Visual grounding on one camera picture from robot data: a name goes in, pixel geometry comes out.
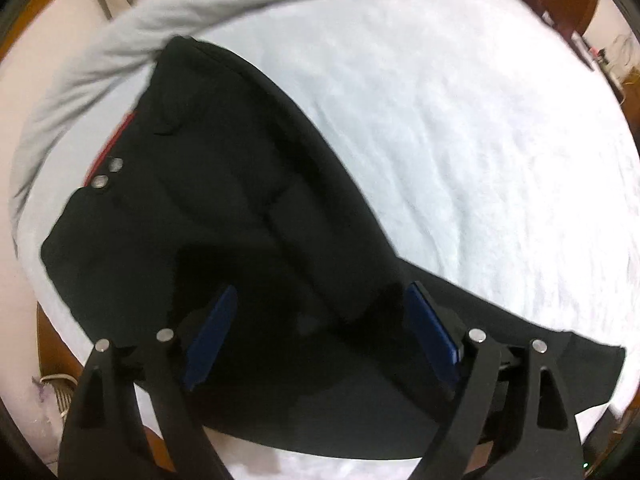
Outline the black pants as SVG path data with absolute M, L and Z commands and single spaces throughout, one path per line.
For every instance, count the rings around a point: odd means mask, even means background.
M 423 454 L 449 412 L 404 295 L 421 283 L 500 342 L 544 340 L 574 412 L 613 394 L 622 348 L 545 330 L 394 252 L 302 110 L 239 56 L 172 38 L 40 249 L 92 339 L 173 328 L 196 347 L 204 425 L 301 453 Z

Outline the white basket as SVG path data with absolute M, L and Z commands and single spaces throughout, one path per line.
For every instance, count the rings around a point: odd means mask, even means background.
M 58 373 L 44 375 L 39 379 L 41 385 L 49 386 L 58 404 L 58 412 L 63 420 L 66 420 L 73 402 L 73 396 L 78 385 L 78 380 L 69 374 Z

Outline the light blue bed sheet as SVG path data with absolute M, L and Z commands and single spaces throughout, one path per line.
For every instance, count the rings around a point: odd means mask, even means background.
M 273 81 L 334 151 L 394 252 L 545 330 L 622 348 L 612 396 L 572 413 L 582 445 L 637 389 L 639 161 L 596 70 L 520 0 L 288 0 L 192 38 Z M 84 368 L 99 339 L 73 318 L 40 249 L 148 88 L 127 74 L 58 141 L 29 193 L 20 254 Z M 202 424 L 228 479 L 412 478 L 406 460 L 301 453 Z

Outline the grey duvet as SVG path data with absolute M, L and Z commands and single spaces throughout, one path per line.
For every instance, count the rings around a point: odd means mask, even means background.
M 111 21 L 58 71 L 27 119 L 10 172 L 11 229 L 18 229 L 29 193 L 50 151 L 114 84 L 149 62 L 172 36 L 191 36 L 282 1 L 288 0 L 142 0 Z

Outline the wooden bed frame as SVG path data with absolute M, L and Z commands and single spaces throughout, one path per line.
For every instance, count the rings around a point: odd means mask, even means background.
M 40 372 L 43 375 L 66 374 L 78 379 L 82 372 L 82 364 L 62 341 L 58 332 L 50 323 L 40 304 L 37 304 L 37 342 Z M 146 440 L 160 468 L 175 472 L 164 441 L 149 428 L 144 428 Z

